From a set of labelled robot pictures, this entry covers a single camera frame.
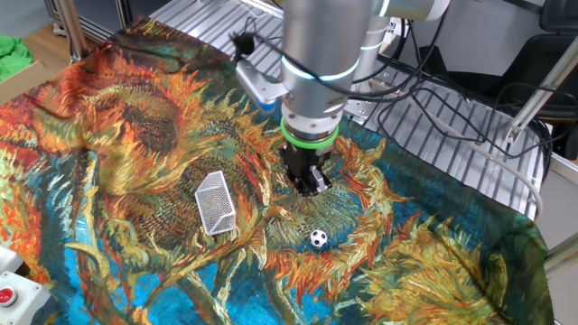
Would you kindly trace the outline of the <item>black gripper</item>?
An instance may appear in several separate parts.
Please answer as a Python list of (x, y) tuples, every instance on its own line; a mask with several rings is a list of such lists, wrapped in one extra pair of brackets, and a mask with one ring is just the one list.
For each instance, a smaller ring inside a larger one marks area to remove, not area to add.
[[(318, 195), (328, 190), (332, 183), (323, 172), (323, 165), (331, 158), (331, 146), (322, 149), (305, 149), (295, 144), (285, 144), (280, 156), (287, 167), (294, 188), (305, 198)], [(312, 179), (313, 190), (305, 182)]]

